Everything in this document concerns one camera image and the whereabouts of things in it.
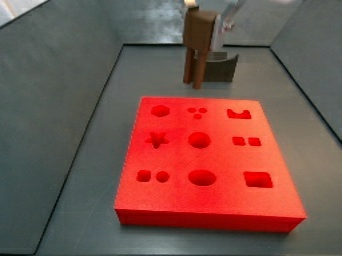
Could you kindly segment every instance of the gray table surface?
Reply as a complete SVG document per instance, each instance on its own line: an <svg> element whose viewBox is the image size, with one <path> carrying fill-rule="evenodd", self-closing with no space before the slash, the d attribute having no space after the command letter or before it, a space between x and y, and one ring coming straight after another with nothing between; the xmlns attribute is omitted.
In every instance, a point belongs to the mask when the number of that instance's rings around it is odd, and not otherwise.
<svg viewBox="0 0 342 256"><path fill-rule="evenodd" d="M340 144L270 50L225 50L240 54L233 82L195 91L181 83L183 47L124 47L37 254L342 253ZM112 203L147 95L260 101L308 214L288 235L120 226Z"/></svg>

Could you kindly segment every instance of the star-shaped hole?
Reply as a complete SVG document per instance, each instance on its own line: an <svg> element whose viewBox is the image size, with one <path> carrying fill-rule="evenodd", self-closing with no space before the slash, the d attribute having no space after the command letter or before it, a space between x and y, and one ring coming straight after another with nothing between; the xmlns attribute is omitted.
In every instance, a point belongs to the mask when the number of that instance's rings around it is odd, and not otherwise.
<svg viewBox="0 0 342 256"><path fill-rule="evenodd" d="M151 138L148 138L144 142L152 143L155 149L159 148L161 144L168 143L168 140L165 139L165 132L149 132L149 136Z"/></svg>

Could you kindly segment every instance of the red foam block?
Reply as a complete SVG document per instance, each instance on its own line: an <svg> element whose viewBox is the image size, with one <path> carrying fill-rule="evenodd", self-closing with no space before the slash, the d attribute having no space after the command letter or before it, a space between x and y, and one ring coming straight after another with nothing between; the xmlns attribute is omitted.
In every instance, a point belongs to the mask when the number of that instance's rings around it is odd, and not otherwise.
<svg viewBox="0 0 342 256"><path fill-rule="evenodd" d="M259 102L143 98L113 207L121 224L290 232L306 212Z"/></svg>

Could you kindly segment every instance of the circular hole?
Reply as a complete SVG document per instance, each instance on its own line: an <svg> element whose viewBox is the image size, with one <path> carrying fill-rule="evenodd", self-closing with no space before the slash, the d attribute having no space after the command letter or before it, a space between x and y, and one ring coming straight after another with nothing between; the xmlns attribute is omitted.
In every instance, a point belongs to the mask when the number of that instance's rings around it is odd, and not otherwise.
<svg viewBox="0 0 342 256"><path fill-rule="evenodd" d="M148 182L151 180L151 171L140 170L136 175L136 180L139 182Z"/></svg>
<svg viewBox="0 0 342 256"><path fill-rule="evenodd" d="M167 116L169 114L169 108L163 105L155 106L151 109L151 114L157 117Z"/></svg>
<svg viewBox="0 0 342 256"><path fill-rule="evenodd" d="M195 148L205 148L211 143L209 137L203 132L193 132L188 136L188 144Z"/></svg>
<svg viewBox="0 0 342 256"><path fill-rule="evenodd" d="M201 118L201 115L200 115L200 114L195 114L195 115L193 115L193 118L195 118L195 119L200 119L200 118Z"/></svg>
<svg viewBox="0 0 342 256"><path fill-rule="evenodd" d="M200 108L199 109L199 113L207 113L207 109L205 108Z"/></svg>
<svg viewBox="0 0 342 256"><path fill-rule="evenodd" d="M207 170L195 170L188 174L188 180L196 186L209 186L216 181L216 176Z"/></svg>
<svg viewBox="0 0 342 256"><path fill-rule="evenodd" d="M169 179L169 175L167 172L159 172L155 176L156 180L161 183L167 182Z"/></svg>
<svg viewBox="0 0 342 256"><path fill-rule="evenodd" d="M195 109L195 108L188 108L187 111L188 111L189 113L195 113L195 112L196 112L196 109Z"/></svg>

